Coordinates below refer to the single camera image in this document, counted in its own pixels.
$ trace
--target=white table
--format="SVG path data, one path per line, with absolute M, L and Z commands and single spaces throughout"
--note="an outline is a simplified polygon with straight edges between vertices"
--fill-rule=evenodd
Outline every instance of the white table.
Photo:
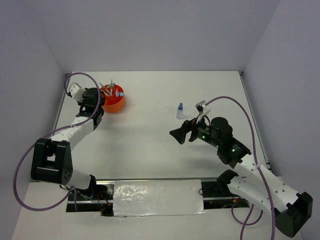
M 50 183 L 29 184 L 24 202 L 33 207 L 50 206 L 66 194 Z M 244 221 L 248 208 L 236 208 L 235 214 Z M 260 210 L 254 209 L 250 222 Z M 68 212 L 66 202 L 44 212 L 22 208 L 13 240 L 239 240 L 241 225 L 231 216 L 230 209 L 213 209 L 207 213 L 187 216 L 107 217 L 95 212 Z M 254 226 L 246 227 L 243 239 L 269 240 L 271 219 L 266 214 Z M 302 240 L 276 229 L 276 240 Z
M 180 145 L 169 131 L 198 115 L 195 104 L 218 96 L 238 100 L 250 108 L 237 71 L 127 71 L 87 72 L 97 82 L 113 79 L 124 89 L 126 105 L 118 114 L 105 114 L 97 129 L 72 151 L 73 168 L 97 179 L 214 178 L 229 166 L 217 156 L 217 150 L 197 139 Z M 83 88 L 94 84 L 83 75 L 73 76 Z M 184 105 L 183 120 L 176 119 L 179 103 Z M 228 99 L 209 105 L 209 118 L 224 117 L 233 127 L 233 135 L 252 151 L 252 137 L 246 116 Z M 70 97 L 64 99 L 57 127 L 69 125 L 79 106 Z M 265 163 L 256 137 L 258 159 Z

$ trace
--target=purple cable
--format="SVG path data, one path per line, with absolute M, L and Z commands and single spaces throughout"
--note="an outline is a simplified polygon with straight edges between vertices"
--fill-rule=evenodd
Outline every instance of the purple cable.
M 230 97 L 230 96 L 218 96 L 210 101 L 208 101 L 205 105 L 208 106 L 210 103 L 218 100 L 218 99 L 229 99 L 233 102 L 235 102 L 241 109 L 242 111 L 244 112 L 248 122 L 249 122 L 249 125 L 250 125 L 250 130 L 251 130 L 251 135 L 252 135 L 252 148 L 253 148 L 253 157 L 254 157 L 254 162 L 255 164 L 258 164 L 258 158 L 257 158 L 257 150 L 256 150 L 256 140 L 255 140 L 255 134 L 254 134 L 254 127 L 251 123 L 251 120 L 250 120 L 250 117 L 247 113 L 247 111 L 245 110 L 245 108 L 237 101 L 235 100 L 234 98 Z M 270 188 L 268 186 L 268 183 L 267 183 L 267 180 L 262 172 L 262 170 L 260 169 L 260 167 L 258 167 L 258 171 L 261 175 L 261 178 L 262 178 L 262 181 L 265 185 L 265 188 L 266 188 L 266 191 L 268 193 L 268 197 L 269 197 L 269 201 L 270 201 L 270 206 L 271 206 L 271 219 L 272 219 L 272 224 L 271 224 L 271 240 L 274 240 L 275 239 L 275 234 L 276 234 L 276 216 L 275 216 L 275 207 L 274 207 L 274 201 L 272 199 L 272 196 L 271 196 L 271 192 L 270 192 Z M 247 218 L 245 219 L 244 223 L 243 223 L 243 226 L 242 226 L 242 229 L 241 229 L 241 234 L 240 234 L 240 239 L 242 240 L 242 237 L 243 237 L 243 233 L 244 233 L 244 229 L 246 227 L 246 224 L 249 220 L 249 217 L 252 213 L 252 210 L 253 210 L 253 204 L 252 204 L 252 207 L 250 209 L 250 212 L 247 216 Z
M 234 208 L 235 208 L 235 206 L 236 206 L 240 201 L 244 201 L 244 199 L 240 199 L 240 200 L 236 201 L 236 202 L 232 205 L 232 207 L 231 207 L 231 214 L 232 214 L 232 217 L 234 218 L 234 220 L 236 220 L 236 221 L 237 221 L 238 223 L 240 223 L 241 225 L 244 225 L 245 223 L 242 222 L 242 221 L 240 221 L 240 220 L 236 217 L 236 215 L 235 215 L 235 213 L 234 213 Z M 254 222 L 247 223 L 246 226 L 255 225 L 257 222 L 260 221 L 260 219 L 261 219 L 261 217 L 262 217 L 263 214 L 264 214 L 264 211 L 261 210 L 260 216 L 258 217 L 258 219 L 255 220 Z
M 72 76 L 74 76 L 74 75 L 85 75 L 85 76 L 87 76 L 88 78 L 90 78 L 90 79 L 93 81 L 93 83 L 95 84 L 96 88 L 98 89 L 98 102 L 97 102 L 97 104 L 96 104 L 96 107 L 95 107 L 92 115 L 91 115 L 88 119 L 86 119 L 86 120 L 84 120 L 84 121 L 82 121 L 82 122 L 79 122 L 79 123 L 77 123 L 77 124 L 74 124 L 74 125 L 72 125 L 72 126 L 71 126 L 71 125 L 68 125 L 68 126 L 59 127 L 59 128 L 57 128 L 56 130 L 53 130 L 52 132 L 50 132 L 50 133 L 48 133 L 47 135 L 45 135 L 45 136 L 43 137 L 44 139 L 47 138 L 47 137 L 49 137 L 50 135 L 56 133 L 56 132 L 61 131 L 61 130 L 69 129 L 69 128 L 73 128 L 73 127 L 76 127 L 76 126 L 85 124 L 85 123 L 88 122 L 90 119 L 92 119 L 92 118 L 94 117 L 94 115 L 95 115 L 95 114 L 97 113 L 97 111 L 98 111 L 99 104 L 100 104 L 100 101 L 101 101 L 101 92 L 100 92 L 100 88 L 99 88 L 97 82 L 96 82 L 96 81 L 94 80 L 94 78 L 93 78 L 92 76 L 90 76 L 89 74 L 86 74 L 86 73 L 84 73 L 84 72 L 74 72 L 74 73 L 72 73 L 72 74 L 69 74 L 69 75 L 66 77 L 65 81 L 64 81 L 64 91 L 65 91 L 65 94 L 68 95 L 66 83 L 67 83 L 67 81 L 68 81 Z M 59 202 L 57 202 L 56 204 L 54 204 L 54 205 L 52 205 L 52 206 L 48 206 L 48 207 L 44 207 L 44 208 L 34 208 L 34 207 L 31 207 L 31 206 L 28 206 L 28 205 L 26 205 L 26 204 L 20 199 L 20 197 L 19 197 L 19 195 L 18 195 L 18 192 L 17 192 L 17 177 L 18 177 L 19 168 L 20 168 L 22 162 L 24 161 L 24 159 L 26 158 L 26 156 L 28 155 L 28 153 L 29 153 L 29 152 L 31 151 L 31 149 L 33 149 L 34 147 L 35 147 L 35 144 L 32 144 L 32 145 L 27 149 L 27 151 L 22 155 L 20 161 L 18 162 L 18 164 L 17 164 L 17 166 L 16 166 L 16 168 L 15 168 L 14 174 L 13 174 L 13 194 L 14 194 L 14 197 L 15 197 L 15 199 L 17 200 L 17 202 L 18 202 L 22 207 L 24 207 L 25 209 L 28 209 L 28 210 L 31 210 L 31 211 L 36 211 L 36 212 L 47 211 L 47 210 L 50 210 L 50 209 L 55 208 L 56 206 L 58 206 L 59 204 L 61 204 L 64 200 L 66 200 L 67 197 L 68 197 L 68 196 L 70 195 L 70 193 L 72 192 L 72 190 L 74 189 L 74 206 L 75 206 L 75 210 L 77 211 L 77 205 L 76 205 L 76 197 L 77 197 L 77 194 L 76 194 L 76 193 L 77 193 L 77 189 L 76 189 L 75 187 L 71 187 L 70 190 L 69 190 L 69 192 L 66 194 L 66 196 L 65 196 L 63 199 L 61 199 Z

